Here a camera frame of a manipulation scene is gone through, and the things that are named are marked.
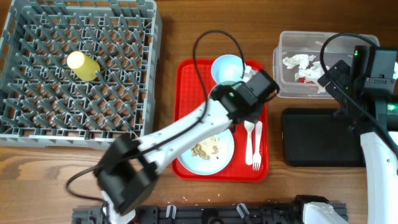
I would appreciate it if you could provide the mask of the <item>light blue bowl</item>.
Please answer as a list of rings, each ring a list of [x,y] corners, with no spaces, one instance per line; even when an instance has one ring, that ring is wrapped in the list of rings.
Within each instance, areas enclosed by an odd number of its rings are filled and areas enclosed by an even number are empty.
[[[244,64],[236,55],[222,55],[218,57],[211,66],[211,76],[217,84],[223,82],[238,82],[244,80],[244,74],[251,70],[249,65]]]

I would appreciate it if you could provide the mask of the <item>red snack wrapper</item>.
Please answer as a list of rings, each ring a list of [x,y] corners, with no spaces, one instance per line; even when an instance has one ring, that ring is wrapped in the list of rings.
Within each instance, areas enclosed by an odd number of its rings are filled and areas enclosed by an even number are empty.
[[[311,80],[307,80],[306,78],[304,78],[304,77],[302,77],[302,78],[299,78],[298,79],[298,82],[299,83],[309,83],[309,84],[314,84],[314,82],[313,81],[311,81]]]

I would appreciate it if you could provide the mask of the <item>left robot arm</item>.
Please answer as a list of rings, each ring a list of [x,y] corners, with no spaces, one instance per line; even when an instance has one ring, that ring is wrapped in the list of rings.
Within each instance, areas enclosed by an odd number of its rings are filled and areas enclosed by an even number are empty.
[[[174,159],[233,124],[257,122],[277,91],[274,79],[260,70],[247,82],[215,85],[202,105],[160,131],[138,139],[127,134],[115,139],[94,171],[109,222],[133,221],[135,209]]]

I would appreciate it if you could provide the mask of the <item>yellow plastic cup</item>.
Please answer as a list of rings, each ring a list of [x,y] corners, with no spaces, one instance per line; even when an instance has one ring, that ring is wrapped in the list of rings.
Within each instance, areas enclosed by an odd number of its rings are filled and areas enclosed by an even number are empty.
[[[80,51],[74,51],[68,55],[67,65],[78,78],[85,82],[94,80],[97,77],[96,72],[101,70],[98,62]]]

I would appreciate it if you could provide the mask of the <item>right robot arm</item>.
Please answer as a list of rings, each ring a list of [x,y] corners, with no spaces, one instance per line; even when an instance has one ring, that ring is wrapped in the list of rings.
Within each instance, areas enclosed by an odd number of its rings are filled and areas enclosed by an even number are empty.
[[[357,45],[351,65],[340,60],[319,84],[357,123],[366,165],[368,223],[397,223],[397,51]]]

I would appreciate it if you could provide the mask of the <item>white napkin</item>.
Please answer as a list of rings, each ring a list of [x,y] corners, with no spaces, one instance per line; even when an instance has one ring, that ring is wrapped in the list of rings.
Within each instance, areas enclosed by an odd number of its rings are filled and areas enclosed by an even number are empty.
[[[298,81],[299,78],[306,78],[314,82],[316,86],[310,86],[311,89],[317,91],[318,94],[326,92],[325,88],[318,83],[318,79],[324,75],[320,61],[314,61],[315,55],[296,54],[293,57],[285,57],[282,63],[287,69],[298,67],[298,72],[295,73],[294,78]]]

